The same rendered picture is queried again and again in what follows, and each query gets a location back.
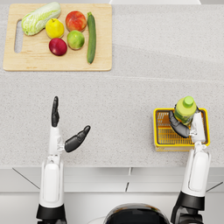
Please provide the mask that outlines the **green apple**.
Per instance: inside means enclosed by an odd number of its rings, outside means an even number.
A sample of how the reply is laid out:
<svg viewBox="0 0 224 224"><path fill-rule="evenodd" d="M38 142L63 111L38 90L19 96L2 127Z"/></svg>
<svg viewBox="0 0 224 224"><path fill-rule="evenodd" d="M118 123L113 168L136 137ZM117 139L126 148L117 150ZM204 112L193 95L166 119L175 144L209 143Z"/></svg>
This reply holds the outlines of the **green apple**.
<svg viewBox="0 0 224 224"><path fill-rule="evenodd" d="M67 43L73 50L79 50L85 43L85 37L80 31L70 31L67 34Z"/></svg>

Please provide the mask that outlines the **wooden cutting board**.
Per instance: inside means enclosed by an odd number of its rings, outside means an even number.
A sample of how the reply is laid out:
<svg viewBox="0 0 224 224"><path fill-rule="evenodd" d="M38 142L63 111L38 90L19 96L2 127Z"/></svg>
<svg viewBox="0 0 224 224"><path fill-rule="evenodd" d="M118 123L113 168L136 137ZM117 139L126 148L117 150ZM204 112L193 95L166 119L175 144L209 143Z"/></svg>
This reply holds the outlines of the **wooden cutting board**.
<svg viewBox="0 0 224 224"><path fill-rule="evenodd" d="M92 13L96 24L96 52L94 61L87 61L88 47L69 48L65 55L53 55L44 31L34 36L23 36L21 52L15 52L18 21L36 10L39 3L14 3L9 8L3 56L6 71L108 71L112 67L112 6L108 3L63 3L59 20L64 21L70 11Z"/></svg>

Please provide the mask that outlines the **pale green napa cabbage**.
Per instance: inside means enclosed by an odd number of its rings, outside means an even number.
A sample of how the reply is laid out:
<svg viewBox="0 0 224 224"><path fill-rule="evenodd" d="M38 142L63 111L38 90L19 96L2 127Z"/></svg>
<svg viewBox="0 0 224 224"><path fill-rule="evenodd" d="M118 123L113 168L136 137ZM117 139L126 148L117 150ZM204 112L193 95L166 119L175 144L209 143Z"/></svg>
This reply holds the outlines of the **pale green napa cabbage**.
<svg viewBox="0 0 224 224"><path fill-rule="evenodd" d="M46 27L47 21L51 18L58 18L60 13L60 4L52 2L26 14L21 21L24 34L27 36L33 36L41 32Z"/></svg>

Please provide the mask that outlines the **dark round robot body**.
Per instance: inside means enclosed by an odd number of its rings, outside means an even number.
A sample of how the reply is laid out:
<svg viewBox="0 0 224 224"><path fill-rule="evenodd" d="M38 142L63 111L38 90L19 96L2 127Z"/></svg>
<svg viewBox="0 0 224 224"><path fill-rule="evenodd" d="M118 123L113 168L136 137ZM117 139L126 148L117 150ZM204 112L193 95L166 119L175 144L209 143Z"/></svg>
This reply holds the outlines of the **dark round robot body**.
<svg viewBox="0 0 224 224"><path fill-rule="evenodd" d="M156 207L143 203L128 203L113 208L103 224L170 224Z"/></svg>

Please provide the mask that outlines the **green cucumber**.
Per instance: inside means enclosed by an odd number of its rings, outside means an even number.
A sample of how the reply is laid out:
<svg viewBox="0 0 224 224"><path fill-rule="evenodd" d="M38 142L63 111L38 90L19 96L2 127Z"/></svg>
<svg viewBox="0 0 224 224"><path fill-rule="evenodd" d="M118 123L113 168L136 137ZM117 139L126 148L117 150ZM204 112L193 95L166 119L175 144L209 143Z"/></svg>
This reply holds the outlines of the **green cucumber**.
<svg viewBox="0 0 224 224"><path fill-rule="evenodd" d="M95 17L91 12L87 14L87 26L88 26L87 62L89 64L92 64L95 59L95 50L96 50L96 27L95 27Z"/></svg>

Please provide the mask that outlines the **green tea bottle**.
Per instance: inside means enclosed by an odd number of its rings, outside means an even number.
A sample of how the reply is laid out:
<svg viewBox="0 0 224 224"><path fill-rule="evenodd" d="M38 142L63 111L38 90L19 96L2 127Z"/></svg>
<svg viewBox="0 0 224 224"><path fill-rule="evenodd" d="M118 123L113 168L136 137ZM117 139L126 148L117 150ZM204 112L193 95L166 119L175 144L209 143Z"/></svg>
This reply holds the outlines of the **green tea bottle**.
<svg viewBox="0 0 224 224"><path fill-rule="evenodd" d="M191 96L181 98L175 106L174 116L184 125L188 125L196 112L197 106Z"/></svg>

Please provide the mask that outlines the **yellow slatted basket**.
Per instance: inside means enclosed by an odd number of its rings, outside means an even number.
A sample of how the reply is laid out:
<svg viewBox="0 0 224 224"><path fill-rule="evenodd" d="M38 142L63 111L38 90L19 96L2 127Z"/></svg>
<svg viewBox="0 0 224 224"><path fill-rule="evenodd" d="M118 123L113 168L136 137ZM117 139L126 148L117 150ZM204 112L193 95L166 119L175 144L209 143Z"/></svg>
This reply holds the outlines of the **yellow slatted basket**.
<svg viewBox="0 0 224 224"><path fill-rule="evenodd" d="M197 108L202 115L204 130L206 134L206 147L210 144L207 111ZM169 112L174 113L173 108L156 108L153 112L154 144L156 151L190 151L194 149L194 143L190 137L179 136L171 127Z"/></svg>

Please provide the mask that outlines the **dark red apple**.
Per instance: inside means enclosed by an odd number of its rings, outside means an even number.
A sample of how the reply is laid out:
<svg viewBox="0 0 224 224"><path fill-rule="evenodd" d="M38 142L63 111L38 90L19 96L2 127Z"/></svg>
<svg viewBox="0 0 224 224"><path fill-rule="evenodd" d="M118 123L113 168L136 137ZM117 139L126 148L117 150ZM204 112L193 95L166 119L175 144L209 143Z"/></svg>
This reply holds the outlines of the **dark red apple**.
<svg viewBox="0 0 224 224"><path fill-rule="evenodd" d="M67 44L61 38L53 38L49 42L49 50L56 56L62 56L67 52Z"/></svg>

